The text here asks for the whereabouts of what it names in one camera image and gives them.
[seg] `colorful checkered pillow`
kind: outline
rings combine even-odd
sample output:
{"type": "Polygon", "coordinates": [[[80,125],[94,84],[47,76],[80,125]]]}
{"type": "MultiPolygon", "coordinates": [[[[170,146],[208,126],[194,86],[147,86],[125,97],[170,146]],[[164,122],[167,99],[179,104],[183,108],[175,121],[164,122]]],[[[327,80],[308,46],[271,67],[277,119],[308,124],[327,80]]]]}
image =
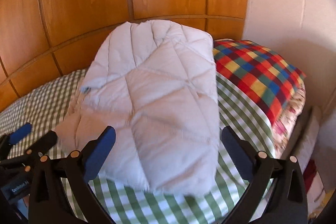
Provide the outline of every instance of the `colorful checkered pillow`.
{"type": "Polygon", "coordinates": [[[255,102],[271,124],[305,78],[279,54],[252,41],[216,40],[213,51],[217,71],[255,102]]]}

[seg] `white wall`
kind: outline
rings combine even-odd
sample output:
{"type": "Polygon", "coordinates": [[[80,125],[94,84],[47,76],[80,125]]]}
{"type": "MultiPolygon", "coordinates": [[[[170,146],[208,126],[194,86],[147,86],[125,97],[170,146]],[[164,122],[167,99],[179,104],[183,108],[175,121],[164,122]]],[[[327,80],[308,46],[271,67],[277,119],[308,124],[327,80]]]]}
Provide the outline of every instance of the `white wall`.
{"type": "Polygon", "coordinates": [[[336,0],[249,0],[243,39],[306,73],[307,108],[327,103],[336,87],[336,0]]]}

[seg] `white blanket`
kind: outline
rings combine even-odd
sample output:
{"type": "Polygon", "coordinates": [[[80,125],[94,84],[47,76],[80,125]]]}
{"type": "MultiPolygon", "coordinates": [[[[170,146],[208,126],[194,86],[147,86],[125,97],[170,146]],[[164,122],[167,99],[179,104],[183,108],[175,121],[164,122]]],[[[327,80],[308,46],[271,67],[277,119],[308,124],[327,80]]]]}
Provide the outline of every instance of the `white blanket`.
{"type": "Polygon", "coordinates": [[[117,27],[55,129],[63,149],[81,150],[110,125],[107,178],[154,193],[208,193],[219,146],[212,47],[208,33],[171,21],[117,27]]]}

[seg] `gingham fabric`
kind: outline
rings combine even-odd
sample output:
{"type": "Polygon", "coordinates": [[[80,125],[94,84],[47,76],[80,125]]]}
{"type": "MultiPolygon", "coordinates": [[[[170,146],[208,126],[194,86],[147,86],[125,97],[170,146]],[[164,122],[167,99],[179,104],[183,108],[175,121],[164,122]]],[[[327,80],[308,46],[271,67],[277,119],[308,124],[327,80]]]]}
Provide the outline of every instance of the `gingham fabric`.
{"type": "Polygon", "coordinates": [[[252,41],[214,42],[217,71],[242,90],[273,124],[305,74],[279,54],[252,41]]]}
{"type": "MultiPolygon", "coordinates": [[[[22,97],[0,113],[0,133],[11,133],[26,122],[33,125],[30,135],[19,142],[10,156],[18,156],[43,134],[52,130],[66,114],[70,96],[85,70],[78,70],[47,83],[22,97]]],[[[217,75],[219,112],[223,128],[230,125],[255,149],[274,156],[270,122],[263,111],[222,75],[217,75]]],[[[58,145],[50,158],[64,157],[58,145]]],[[[66,179],[63,185],[74,213],[84,219],[66,179]]],[[[247,183],[238,174],[223,145],[219,149],[216,186],[202,198],[153,195],[134,191],[121,183],[98,175],[89,182],[98,200],[116,223],[213,223],[225,216],[244,193],[247,183]]]]}

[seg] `mattress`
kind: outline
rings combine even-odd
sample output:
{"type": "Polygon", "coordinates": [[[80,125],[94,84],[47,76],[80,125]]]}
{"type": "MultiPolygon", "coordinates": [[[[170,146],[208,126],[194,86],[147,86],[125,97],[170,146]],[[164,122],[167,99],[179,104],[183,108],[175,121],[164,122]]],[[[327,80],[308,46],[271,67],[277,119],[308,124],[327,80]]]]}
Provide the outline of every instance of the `mattress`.
{"type": "MultiPolygon", "coordinates": [[[[78,70],[49,82],[20,98],[0,114],[2,134],[12,132],[26,122],[33,125],[32,133],[14,146],[11,157],[23,154],[29,145],[62,121],[71,95],[85,72],[78,70]]],[[[264,150],[275,156],[271,124],[263,111],[219,73],[217,90],[220,127],[230,125],[256,150],[264,150]]],[[[51,159],[65,156],[58,145],[48,155],[51,159]]],[[[212,223],[232,210],[248,185],[241,179],[222,144],[215,180],[216,186],[202,198],[134,191],[117,181],[106,180],[102,174],[90,181],[89,185],[116,223],[212,223]]],[[[62,179],[62,182],[74,213],[84,219],[67,180],[62,179]]]]}

